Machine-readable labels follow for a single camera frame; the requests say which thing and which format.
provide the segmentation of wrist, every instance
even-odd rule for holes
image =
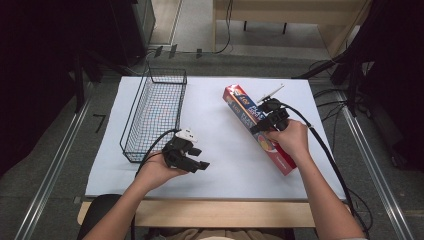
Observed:
[[[291,157],[296,162],[296,164],[299,162],[312,161],[312,156],[308,150],[297,151]]]

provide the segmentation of table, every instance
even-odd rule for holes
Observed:
[[[229,0],[213,0],[213,50],[216,21],[225,20]],[[330,57],[337,56],[353,28],[368,15],[371,0],[234,0],[231,20],[318,24]]]
[[[122,124],[125,124],[131,105],[128,103],[132,103],[131,96],[136,92],[133,85],[138,81],[140,78],[134,77],[123,77],[121,81],[105,137],[90,173],[87,196],[122,194],[134,178],[138,165],[130,164],[123,157],[119,140],[114,139],[122,133]],[[240,84],[252,99],[259,99],[281,83],[285,87],[275,97],[300,110],[328,145],[307,80],[189,76],[181,126],[188,125],[197,133],[199,142],[195,147],[203,150],[199,158],[211,165],[206,171],[173,179],[150,192],[138,209],[136,224],[156,227],[314,226],[298,170],[283,176],[222,99],[224,88],[231,84]],[[309,145],[327,182],[339,198],[344,199],[340,183],[312,135]],[[80,222],[89,204],[83,203]]]

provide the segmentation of gray floor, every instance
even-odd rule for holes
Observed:
[[[211,16],[209,0],[184,0],[181,15],[174,36],[174,44],[178,44],[179,51],[193,51],[202,48],[211,50],[211,23],[207,18]],[[279,26],[264,26],[252,23],[256,34],[243,33],[240,23],[234,22],[231,34],[234,43],[228,48],[225,55],[205,55],[196,59],[195,55],[177,54],[169,59],[166,54],[159,58],[151,58],[154,67],[185,68],[189,75],[198,76],[252,76],[290,78],[308,71],[316,61],[328,59],[328,54],[322,47],[319,36],[314,34],[314,26],[300,26],[289,24],[284,46],[275,46],[275,43],[264,44],[260,35],[264,35],[264,28]],[[226,39],[225,28],[220,28],[218,43],[223,46]],[[298,37],[310,36],[309,40],[296,41]],[[141,72],[143,66],[134,66],[134,71]],[[85,118],[75,136],[56,183],[53,186],[49,199],[39,216],[30,239],[75,239],[79,226],[76,217],[80,208],[80,199],[83,199],[88,174],[97,149],[100,146],[107,121],[99,128],[100,119],[94,114],[110,113],[120,77],[112,72],[106,72],[101,83],[93,85],[92,98]],[[326,72],[311,79],[313,92],[331,88]],[[334,94],[325,95],[317,99],[317,103],[325,103],[336,99]],[[22,224],[29,204],[37,191],[55,157],[68,126],[74,118],[75,101],[71,100],[64,107],[61,114],[53,122],[38,142],[34,151],[0,179],[0,239],[14,239]],[[332,107],[319,108],[321,116],[325,116]],[[376,131],[373,122],[365,115],[357,117],[361,128],[376,156],[388,185],[396,201],[399,203],[406,221],[415,236],[415,239],[424,239],[423,231],[423,203],[424,196],[420,184],[424,175],[417,171],[402,171],[393,167],[390,154]],[[335,118],[324,122],[327,138],[330,145],[333,143]],[[372,239],[401,239],[392,225],[386,206],[384,206],[376,185],[373,183],[363,156],[357,147],[355,138],[349,128],[346,118],[340,115],[336,125],[334,156],[340,167],[345,181],[350,189],[358,193],[371,209],[373,227],[370,231]],[[364,221],[370,223],[370,215],[365,206],[353,197],[358,212]],[[312,229],[296,229],[297,239],[316,239]]]

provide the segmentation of forearm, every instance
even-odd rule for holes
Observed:
[[[143,186],[131,184],[84,239],[124,239],[134,213],[146,194]]]
[[[309,153],[296,158],[319,237],[364,237],[361,228],[325,181]]]

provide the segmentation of black robotic gripper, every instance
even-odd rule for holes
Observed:
[[[287,113],[286,108],[281,107],[282,104],[278,99],[266,98],[263,103],[258,106],[258,109],[266,113],[267,116],[260,120],[256,126],[250,128],[252,134],[256,134],[260,131],[270,131],[272,129],[278,129],[283,131],[287,128],[287,118],[290,116]]]
[[[193,148],[191,141],[174,136],[162,149],[162,154],[168,167],[176,167],[187,172],[195,173],[198,169],[205,170],[208,162],[197,162],[186,154],[199,156],[202,151]]]

